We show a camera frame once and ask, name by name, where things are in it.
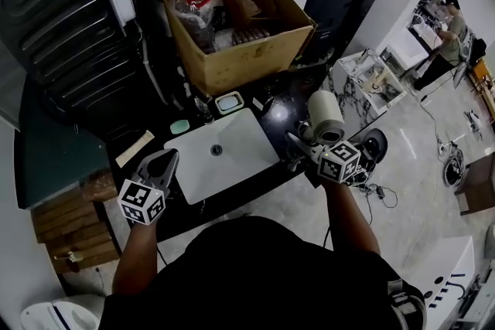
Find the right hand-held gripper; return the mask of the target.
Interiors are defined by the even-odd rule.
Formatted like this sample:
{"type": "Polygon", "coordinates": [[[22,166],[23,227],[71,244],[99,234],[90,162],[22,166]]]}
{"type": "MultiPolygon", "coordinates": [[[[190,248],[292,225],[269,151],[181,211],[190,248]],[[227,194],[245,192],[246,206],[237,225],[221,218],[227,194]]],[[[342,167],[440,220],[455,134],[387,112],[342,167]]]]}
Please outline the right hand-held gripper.
{"type": "Polygon", "coordinates": [[[332,147],[320,143],[309,145],[290,131],[285,132],[285,139],[290,172],[304,166],[322,179],[342,184],[357,171],[360,151],[348,141],[340,141],[332,147]]]}

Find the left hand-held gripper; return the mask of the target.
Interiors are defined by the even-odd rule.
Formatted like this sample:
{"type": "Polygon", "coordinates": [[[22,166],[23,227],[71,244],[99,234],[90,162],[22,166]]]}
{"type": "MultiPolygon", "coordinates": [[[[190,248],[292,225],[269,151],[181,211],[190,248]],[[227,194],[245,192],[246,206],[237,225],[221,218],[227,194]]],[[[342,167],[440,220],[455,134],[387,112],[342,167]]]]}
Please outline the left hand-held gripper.
{"type": "Polygon", "coordinates": [[[178,164],[179,151],[174,148],[162,149],[143,158],[118,194],[123,216],[135,223],[155,223],[166,208],[169,183],[178,164]]]}

